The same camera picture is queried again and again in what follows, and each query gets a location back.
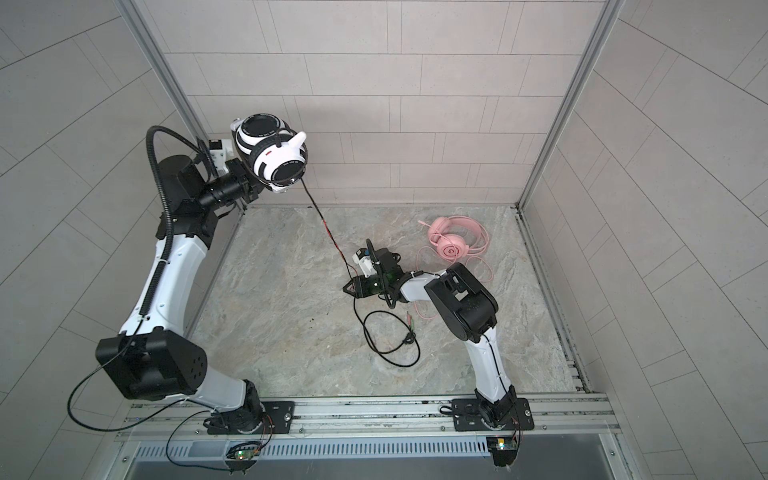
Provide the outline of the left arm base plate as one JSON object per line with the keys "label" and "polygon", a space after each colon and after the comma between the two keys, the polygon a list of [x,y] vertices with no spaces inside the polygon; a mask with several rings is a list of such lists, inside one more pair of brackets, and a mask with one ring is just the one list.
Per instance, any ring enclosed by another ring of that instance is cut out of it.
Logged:
{"label": "left arm base plate", "polygon": [[224,413],[213,413],[203,425],[209,435],[287,434],[296,404],[293,401],[266,401]]}

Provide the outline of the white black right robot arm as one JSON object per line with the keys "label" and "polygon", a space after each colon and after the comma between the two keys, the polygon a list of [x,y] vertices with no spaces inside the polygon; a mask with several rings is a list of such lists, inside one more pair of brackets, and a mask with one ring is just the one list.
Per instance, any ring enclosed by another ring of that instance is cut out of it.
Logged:
{"label": "white black right robot arm", "polygon": [[483,422],[491,429],[522,427],[526,407],[506,375],[498,347],[498,303],[463,264],[454,263],[439,273],[404,271],[399,254],[376,250],[371,243],[359,249],[353,261],[362,273],[345,284],[345,293],[355,299],[376,296],[390,309],[399,302],[431,302],[466,347]]}

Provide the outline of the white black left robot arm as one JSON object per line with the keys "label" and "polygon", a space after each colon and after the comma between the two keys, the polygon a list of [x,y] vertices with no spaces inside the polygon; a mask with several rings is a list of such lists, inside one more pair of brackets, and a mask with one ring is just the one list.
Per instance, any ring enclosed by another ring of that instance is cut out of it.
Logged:
{"label": "white black left robot arm", "polygon": [[249,434],[266,419],[256,387],[209,366],[205,350],[185,335],[197,271],[212,246],[218,210],[257,199],[262,186],[239,159],[204,179],[210,150],[164,126],[150,127],[145,147],[163,211],[151,272],[118,335],[99,341],[95,357],[130,400],[188,401],[210,410],[210,434]]}

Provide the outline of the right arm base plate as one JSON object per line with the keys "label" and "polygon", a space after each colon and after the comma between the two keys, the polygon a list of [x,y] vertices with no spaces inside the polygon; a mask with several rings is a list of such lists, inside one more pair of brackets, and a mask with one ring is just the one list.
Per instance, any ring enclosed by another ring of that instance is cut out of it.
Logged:
{"label": "right arm base plate", "polygon": [[532,431],[535,424],[527,399],[502,399],[495,404],[477,398],[456,398],[440,407],[449,416],[458,432]]}

